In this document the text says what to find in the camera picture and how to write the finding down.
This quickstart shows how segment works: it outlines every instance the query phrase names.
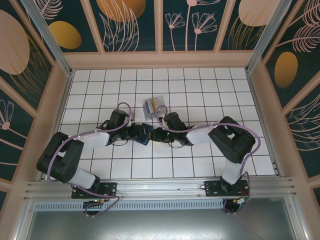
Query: mounting plate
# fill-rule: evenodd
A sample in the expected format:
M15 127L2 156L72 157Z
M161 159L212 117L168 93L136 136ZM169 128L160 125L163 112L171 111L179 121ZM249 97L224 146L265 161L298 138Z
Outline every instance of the mounting plate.
M117 193L117 183L116 182L101 182L99 191L97 194L100 195L108 195L108 196L115 196ZM79 188L73 188L72 199L102 199L102 197L93 196L91 194L88 194L86 192L83 192Z
M220 187L220 180L216 181L205 181L204 188L205 195L207 197L228 197L228 196L242 196L242 192L239 188L241 188L246 194L249 194L248 182L247 180L239 180L236 184L234 184L229 193L226 193Z

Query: enclosure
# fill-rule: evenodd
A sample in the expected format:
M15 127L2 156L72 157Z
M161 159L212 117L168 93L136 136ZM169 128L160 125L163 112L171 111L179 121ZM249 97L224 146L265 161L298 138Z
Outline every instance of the enclosure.
M319 0L4 0L0 20L1 239L320 238ZM100 220L37 170L56 132L93 131L121 102L160 127L143 110L159 96L186 126L229 116L258 135L243 212L201 189L225 168L213 142L83 151L120 197Z

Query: vent grille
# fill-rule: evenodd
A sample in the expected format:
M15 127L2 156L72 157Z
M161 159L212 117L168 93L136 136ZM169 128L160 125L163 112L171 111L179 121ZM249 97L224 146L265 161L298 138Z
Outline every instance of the vent grille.
M75 212L83 211L84 202L38 202L36 212ZM88 211L104 210L111 203L103 206L93 206ZM143 211L143 210L193 210L193 209L222 209L222 199L202 200L157 200L157 201L120 201L110 211Z

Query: white tile floor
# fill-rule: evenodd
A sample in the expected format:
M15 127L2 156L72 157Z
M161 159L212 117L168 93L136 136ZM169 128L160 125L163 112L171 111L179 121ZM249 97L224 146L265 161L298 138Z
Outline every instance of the white tile floor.
M163 96L170 112L187 125L204 125L230 116L254 130L261 148L244 169L250 175L274 175L255 103L242 68L157 68L77 70L65 106L60 131L68 135L94 130L110 118L119 102L144 123L143 101ZM154 127L155 120L147 121ZM84 152L79 166L102 179L183 178L221 176L225 158L214 144L172 149L150 141L129 141Z

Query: yellow circle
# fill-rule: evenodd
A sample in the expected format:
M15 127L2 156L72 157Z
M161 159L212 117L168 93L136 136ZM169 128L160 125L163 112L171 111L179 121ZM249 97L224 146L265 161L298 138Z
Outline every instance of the yellow circle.
M247 26L259 27L269 22L279 0L241 0L239 18Z
M81 36L78 30L65 21L55 21L49 28L60 47L76 49L81 45Z
M282 88L287 88L295 79L298 70L298 60L296 56L289 52L283 52L277 59L274 68L274 79L276 84Z
M131 19L124 5L128 12L132 10L136 18L139 18L146 9L146 0L96 0L96 3L109 19L117 22L129 22Z
M28 35L9 13L0 10L0 69L8 74L22 73L29 62Z

